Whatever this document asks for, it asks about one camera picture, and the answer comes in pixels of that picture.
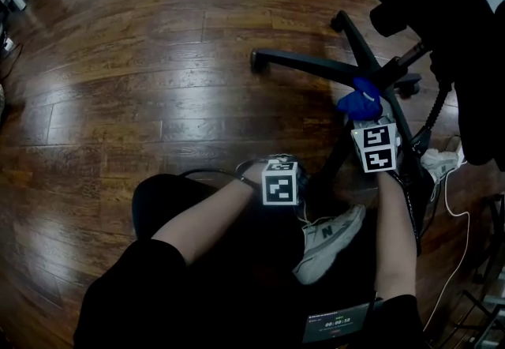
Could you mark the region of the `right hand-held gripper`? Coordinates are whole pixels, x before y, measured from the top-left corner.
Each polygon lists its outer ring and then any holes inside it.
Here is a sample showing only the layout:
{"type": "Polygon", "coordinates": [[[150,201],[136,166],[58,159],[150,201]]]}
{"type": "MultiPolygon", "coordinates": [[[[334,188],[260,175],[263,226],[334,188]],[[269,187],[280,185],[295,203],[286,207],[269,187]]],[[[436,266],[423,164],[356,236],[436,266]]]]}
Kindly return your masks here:
{"type": "Polygon", "coordinates": [[[395,171],[398,149],[402,138],[399,134],[391,104],[380,101],[382,113],[377,121],[353,121],[350,136],[365,173],[395,171]]]}

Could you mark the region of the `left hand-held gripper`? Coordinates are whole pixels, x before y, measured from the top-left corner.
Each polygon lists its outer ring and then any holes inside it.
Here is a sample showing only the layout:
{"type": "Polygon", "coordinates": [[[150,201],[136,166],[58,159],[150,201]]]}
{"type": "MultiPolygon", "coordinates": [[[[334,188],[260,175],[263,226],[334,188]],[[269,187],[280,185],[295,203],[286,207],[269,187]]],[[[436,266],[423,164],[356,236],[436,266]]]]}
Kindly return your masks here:
{"type": "Polygon", "coordinates": [[[255,163],[264,163],[260,193],[265,206],[298,206],[304,199],[309,176],[296,156],[282,153],[240,163],[236,172],[243,175],[255,163]]]}

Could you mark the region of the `blue cloth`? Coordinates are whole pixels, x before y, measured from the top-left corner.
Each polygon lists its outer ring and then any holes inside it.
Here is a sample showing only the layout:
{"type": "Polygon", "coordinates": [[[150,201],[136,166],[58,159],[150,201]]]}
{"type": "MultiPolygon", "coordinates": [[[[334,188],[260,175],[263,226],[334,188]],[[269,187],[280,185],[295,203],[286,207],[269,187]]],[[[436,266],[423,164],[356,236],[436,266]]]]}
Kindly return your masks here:
{"type": "Polygon", "coordinates": [[[375,121],[383,113],[380,90],[368,79],[355,77],[353,91],[341,98],[337,110],[353,121],[375,121]]]}

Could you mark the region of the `person's left forearm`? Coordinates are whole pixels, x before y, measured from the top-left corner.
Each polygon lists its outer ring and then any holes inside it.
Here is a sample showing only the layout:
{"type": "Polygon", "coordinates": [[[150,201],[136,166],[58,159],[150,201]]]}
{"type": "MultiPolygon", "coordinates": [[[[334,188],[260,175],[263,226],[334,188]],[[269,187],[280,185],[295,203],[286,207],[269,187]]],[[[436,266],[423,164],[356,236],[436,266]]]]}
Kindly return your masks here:
{"type": "Polygon", "coordinates": [[[254,194],[252,186],[233,180],[168,221],[152,238],[173,246],[190,265],[224,236],[254,194]]]}

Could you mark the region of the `person's right forearm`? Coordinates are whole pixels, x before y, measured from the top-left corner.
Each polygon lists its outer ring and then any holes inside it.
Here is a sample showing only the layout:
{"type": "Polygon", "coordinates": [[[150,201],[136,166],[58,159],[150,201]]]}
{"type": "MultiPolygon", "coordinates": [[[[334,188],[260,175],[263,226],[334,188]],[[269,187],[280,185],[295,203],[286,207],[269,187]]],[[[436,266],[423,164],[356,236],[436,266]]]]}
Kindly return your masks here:
{"type": "Polygon", "coordinates": [[[415,295],[417,242],[403,188],[386,172],[377,183],[376,292],[383,300],[415,295]]]}

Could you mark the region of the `person's white sneaker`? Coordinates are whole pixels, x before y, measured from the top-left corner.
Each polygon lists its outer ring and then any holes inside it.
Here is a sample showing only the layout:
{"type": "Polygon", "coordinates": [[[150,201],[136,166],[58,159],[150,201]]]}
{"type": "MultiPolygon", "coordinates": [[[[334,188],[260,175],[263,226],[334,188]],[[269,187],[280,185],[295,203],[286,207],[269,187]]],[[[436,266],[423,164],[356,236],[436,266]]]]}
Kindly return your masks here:
{"type": "Polygon", "coordinates": [[[361,230],[364,205],[354,205],[339,216],[323,217],[302,227],[305,248],[293,274],[298,282],[311,285],[321,279],[361,230]]]}
{"type": "Polygon", "coordinates": [[[440,152],[430,148],[421,157],[421,166],[431,175],[435,184],[438,184],[451,171],[459,168],[457,152],[440,152]]]}

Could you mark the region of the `person's black trousers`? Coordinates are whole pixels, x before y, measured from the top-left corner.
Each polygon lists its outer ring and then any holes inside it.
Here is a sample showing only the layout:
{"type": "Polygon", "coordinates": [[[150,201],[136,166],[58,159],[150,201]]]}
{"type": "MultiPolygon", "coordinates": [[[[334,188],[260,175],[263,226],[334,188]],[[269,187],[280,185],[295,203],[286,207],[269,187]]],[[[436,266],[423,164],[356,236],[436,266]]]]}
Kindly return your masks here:
{"type": "MultiPolygon", "coordinates": [[[[158,174],[144,180],[136,187],[132,199],[133,224],[137,237],[139,239],[153,237],[168,221],[217,191],[219,190],[209,185],[172,174],[158,174]]],[[[338,254],[333,265],[321,279],[311,285],[301,285],[310,287],[316,292],[337,288],[339,299],[343,302],[360,302],[371,293],[377,293],[375,285],[377,212],[375,218],[364,222],[353,241],[338,254]]],[[[418,246],[417,224],[412,219],[411,223],[418,246]]],[[[224,236],[205,255],[227,235],[257,236],[267,229],[287,230],[289,233],[300,230],[303,235],[297,217],[290,208],[262,205],[255,193],[224,236]]]]}

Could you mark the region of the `black smartphone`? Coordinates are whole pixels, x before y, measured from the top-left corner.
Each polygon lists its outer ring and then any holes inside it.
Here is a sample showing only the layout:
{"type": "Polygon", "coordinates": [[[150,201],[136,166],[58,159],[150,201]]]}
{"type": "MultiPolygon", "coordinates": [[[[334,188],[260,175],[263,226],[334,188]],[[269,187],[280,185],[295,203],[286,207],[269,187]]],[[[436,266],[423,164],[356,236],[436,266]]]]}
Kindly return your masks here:
{"type": "Polygon", "coordinates": [[[381,300],[307,317],[303,344],[340,340],[359,333],[373,311],[382,305],[381,300]]]}

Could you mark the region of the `person's black shirt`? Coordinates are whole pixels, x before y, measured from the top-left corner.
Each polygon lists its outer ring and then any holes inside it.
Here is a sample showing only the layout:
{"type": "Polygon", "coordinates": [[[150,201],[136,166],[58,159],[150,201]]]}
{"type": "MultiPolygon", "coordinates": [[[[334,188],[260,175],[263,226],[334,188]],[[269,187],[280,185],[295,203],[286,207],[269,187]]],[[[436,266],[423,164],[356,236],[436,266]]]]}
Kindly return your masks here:
{"type": "Polygon", "coordinates": [[[297,349],[318,299],[292,273],[304,248],[300,230],[231,234],[187,265],[137,240],[88,288],[74,349],[297,349]]]}

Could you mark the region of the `black metal rack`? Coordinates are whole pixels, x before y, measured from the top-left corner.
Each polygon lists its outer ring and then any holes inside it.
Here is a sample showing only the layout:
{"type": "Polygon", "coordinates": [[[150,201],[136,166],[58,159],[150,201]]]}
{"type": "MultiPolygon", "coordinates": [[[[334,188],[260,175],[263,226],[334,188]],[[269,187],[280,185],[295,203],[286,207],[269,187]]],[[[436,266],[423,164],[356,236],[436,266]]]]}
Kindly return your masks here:
{"type": "Polygon", "coordinates": [[[466,314],[455,326],[470,334],[466,349],[505,349],[505,193],[488,197],[485,203],[491,214],[491,236],[473,275],[474,283],[483,287],[483,292],[477,298],[463,291],[471,309],[478,310],[483,319],[471,325],[466,322],[466,314]]]}

